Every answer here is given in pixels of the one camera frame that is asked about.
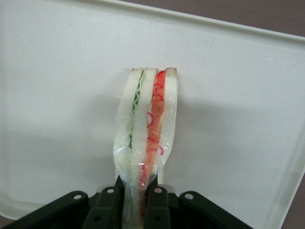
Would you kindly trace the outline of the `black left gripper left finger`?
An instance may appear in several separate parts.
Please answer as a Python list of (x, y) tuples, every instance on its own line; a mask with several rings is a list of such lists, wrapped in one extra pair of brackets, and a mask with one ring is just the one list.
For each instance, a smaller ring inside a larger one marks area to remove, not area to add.
[(120, 229), (124, 184), (117, 178), (89, 197), (82, 191), (70, 192), (5, 226), (6, 229)]

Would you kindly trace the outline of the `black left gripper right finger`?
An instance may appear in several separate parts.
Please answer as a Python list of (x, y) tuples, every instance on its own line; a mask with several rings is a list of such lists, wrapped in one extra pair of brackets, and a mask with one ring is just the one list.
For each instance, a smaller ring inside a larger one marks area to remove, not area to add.
[(154, 179), (147, 189), (145, 229), (250, 229), (195, 191), (177, 196)]

